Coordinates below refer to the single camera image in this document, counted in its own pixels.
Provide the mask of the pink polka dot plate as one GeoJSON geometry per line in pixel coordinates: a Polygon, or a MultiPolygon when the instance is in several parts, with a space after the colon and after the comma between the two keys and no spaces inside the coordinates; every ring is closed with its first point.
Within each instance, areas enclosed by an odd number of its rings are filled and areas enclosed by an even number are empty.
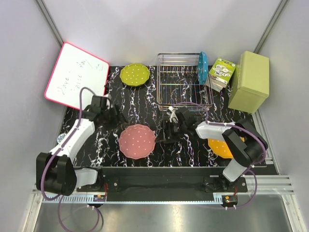
{"type": "Polygon", "coordinates": [[[121,132],[119,149],[127,158],[142,159],[153,152],[155,139],[154,131],[148,126],[135,124],[121,132]]]}

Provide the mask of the green polka dot plate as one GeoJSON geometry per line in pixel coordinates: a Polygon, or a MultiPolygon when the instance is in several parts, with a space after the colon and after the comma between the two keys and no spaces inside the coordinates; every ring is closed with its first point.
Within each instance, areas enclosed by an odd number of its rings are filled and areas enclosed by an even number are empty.
{"type": "Polygon", "coordinates": [[[121,81],[131,87],[139,87],[145,84],[149,76],[150,71],[148,67],[138,63],[126,65],[120,72],[121,81]]]}

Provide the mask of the blue polka dot plate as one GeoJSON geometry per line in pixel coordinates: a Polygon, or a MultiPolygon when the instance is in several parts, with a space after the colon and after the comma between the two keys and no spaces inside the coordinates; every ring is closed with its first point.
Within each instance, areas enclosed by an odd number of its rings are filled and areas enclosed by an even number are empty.
{"type": "Polygon", "coordinates": [[[198,82],[200,85],[204,85],[208,79],[208,58],[205,52],[201,51],[199,53],[198,64],[197,64],[197,74],[198,82]]]}

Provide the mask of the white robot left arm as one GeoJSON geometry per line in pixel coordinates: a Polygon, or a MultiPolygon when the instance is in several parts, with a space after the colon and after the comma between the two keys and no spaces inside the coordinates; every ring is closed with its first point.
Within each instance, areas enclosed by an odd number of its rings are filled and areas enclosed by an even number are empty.
{"type": "Polygon", "coordinates": [[[77,188],[89,186],[93,191],[104,187],[104,179],[95,168],[75,167],[77,153],[87,139],[101,126],[111,130],[126,121],[118,105],[112,104],[108,94],[93,96],[63,138],[47,153],[36,158],[36,188],[42,193],[69,196],[77,188]]]}

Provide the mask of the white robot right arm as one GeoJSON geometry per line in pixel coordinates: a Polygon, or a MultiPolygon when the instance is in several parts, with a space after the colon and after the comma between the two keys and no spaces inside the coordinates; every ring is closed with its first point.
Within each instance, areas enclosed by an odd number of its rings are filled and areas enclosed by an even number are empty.
{"type": "Polygon", "coordinates": [[[232,160],[222,171],[219,186],[223,191],[236,187],[236,180],[254,165],[265,160],[268,144],[249,121],[232,123],[198,121],[186,107],[169,107],[168,118],[163,119],[157,143],[175,143],[184,134],[207,141],[225,142],[232,160]]]}

